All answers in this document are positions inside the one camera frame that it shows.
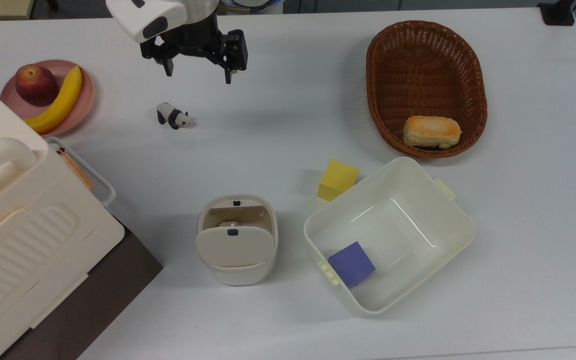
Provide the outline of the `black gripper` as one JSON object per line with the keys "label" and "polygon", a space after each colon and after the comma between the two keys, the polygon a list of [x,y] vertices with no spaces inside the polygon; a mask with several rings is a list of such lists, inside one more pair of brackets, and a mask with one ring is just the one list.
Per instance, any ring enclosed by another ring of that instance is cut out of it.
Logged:
{"label": "black gripper", "polygon": [[207,59],[224,69],[227,85],[233,82],[238,71],[247,69],[249,60],[244,32],[234,29],[222,33],[216,14],[155,35],[140,43],[140,49],[142,57],[162,65],[168,77],[173,75],[173,59],[177,55]]}

